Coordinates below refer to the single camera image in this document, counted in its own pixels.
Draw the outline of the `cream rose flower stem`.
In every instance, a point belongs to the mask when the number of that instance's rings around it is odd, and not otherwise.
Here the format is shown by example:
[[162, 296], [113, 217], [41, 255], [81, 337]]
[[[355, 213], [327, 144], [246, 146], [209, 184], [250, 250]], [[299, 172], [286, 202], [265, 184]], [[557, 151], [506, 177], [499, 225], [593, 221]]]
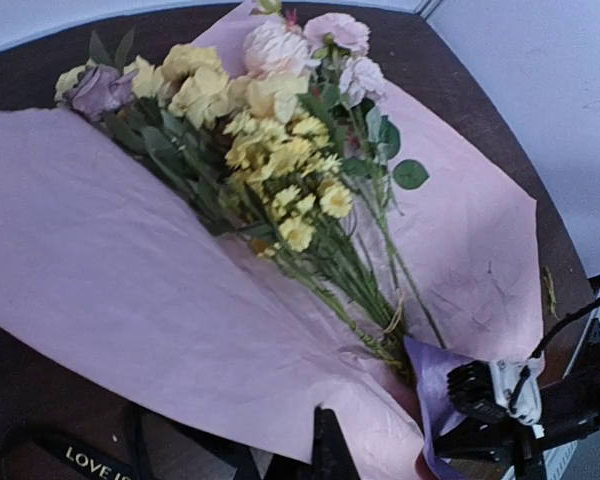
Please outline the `cream rose flower stem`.
[[[143, 58], [128, 61], [132, 40], [126, 35], [109, 53], [92, 37], [90, 59], [59, 76], [55, 103], [122, 147], [183, 199], [211, 235], [239, 240], [280, 271], [256, 250], [271, 228], [245, 218], [227, 184], [231, 139], [224, 129], [246, 109], [248, 74], [231, 76], [215, 48], [189, 44], [173, 46], [157, 66]], [[403, 323], [406, 332], [397, 338], [404, 367], [383, 362], [409, 375], [410, 362], [400, 349], [408, 331], [404, 316]]]

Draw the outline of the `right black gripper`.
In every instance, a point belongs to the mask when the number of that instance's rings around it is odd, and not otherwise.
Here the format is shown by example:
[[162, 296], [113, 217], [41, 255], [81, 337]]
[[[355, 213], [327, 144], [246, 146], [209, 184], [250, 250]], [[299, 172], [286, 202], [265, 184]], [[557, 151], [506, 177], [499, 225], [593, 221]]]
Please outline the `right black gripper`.
[[600, 384], [565, 379], [543, 388], [541, 399], [540, 433], [513, 419], [489, 425], [468, 418], [437, 440], [437, 455], [511, 466], [517, 479], [546, 479], [546, 451], [600, 431]]

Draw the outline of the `purple pink wrapping paper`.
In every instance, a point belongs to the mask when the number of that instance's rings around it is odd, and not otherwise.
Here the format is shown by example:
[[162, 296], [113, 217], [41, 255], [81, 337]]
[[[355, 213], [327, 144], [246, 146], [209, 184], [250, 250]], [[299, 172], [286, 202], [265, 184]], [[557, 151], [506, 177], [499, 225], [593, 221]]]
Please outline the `purple pink wrapping paper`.
[[[305, 461], [334, 410], [360, 475], [415, 479], [417, 396], [303, 287], [212, 238], [76, 115], [46, 109], [47, 63], [0, 68], [0, 328], [177, 422]], [[543, 328], [535, 200], [421, 98], [389, 86], [398, 245], [450, 356], [519, 360]]]

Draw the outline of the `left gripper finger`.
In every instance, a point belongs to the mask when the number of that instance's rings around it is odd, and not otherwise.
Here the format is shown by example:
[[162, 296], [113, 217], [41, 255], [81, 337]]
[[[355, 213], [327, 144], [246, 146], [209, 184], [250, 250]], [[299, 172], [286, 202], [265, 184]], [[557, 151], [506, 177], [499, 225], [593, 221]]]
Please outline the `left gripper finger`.
[[317, 407], [311, 454], [311, 478], [360, 480], [335, 412]]

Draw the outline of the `small yellow daisy bunch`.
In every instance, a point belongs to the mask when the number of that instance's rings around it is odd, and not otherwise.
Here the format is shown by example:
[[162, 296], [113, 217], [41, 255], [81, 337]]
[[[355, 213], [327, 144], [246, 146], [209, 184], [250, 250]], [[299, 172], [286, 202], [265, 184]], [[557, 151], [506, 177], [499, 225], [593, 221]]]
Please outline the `small yellow daisy bunch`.
[[377, 358], [404, 367], [398, 309], [358, 235], [356, 193], [342, 178], [326, 125], [306, 112], [282, 123], [243, 110], [224, 133], [232, 198], [245, 218], [272, 230], [259, 256], [313, 293]]

